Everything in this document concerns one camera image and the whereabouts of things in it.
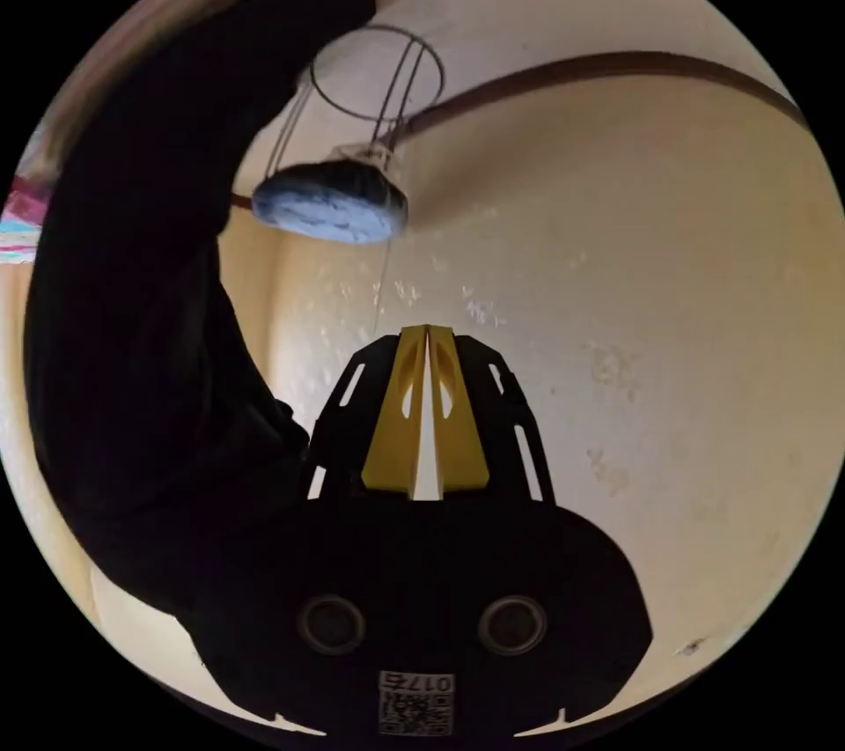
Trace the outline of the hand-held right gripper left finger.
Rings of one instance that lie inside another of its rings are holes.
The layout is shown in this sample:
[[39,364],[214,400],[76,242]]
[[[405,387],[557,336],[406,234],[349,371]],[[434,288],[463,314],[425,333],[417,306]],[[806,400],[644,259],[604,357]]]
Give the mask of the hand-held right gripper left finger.
[[413,498],[418,470],[428,329],[403,328],[362,471],[373,494]]

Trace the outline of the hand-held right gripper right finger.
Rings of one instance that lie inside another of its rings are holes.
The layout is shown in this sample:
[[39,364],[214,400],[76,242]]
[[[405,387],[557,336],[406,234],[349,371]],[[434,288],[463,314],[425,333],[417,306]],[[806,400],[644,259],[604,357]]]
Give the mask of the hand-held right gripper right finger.
[[440,495],[483,490],[489,468],[451,329],[428,327],[433,438]]

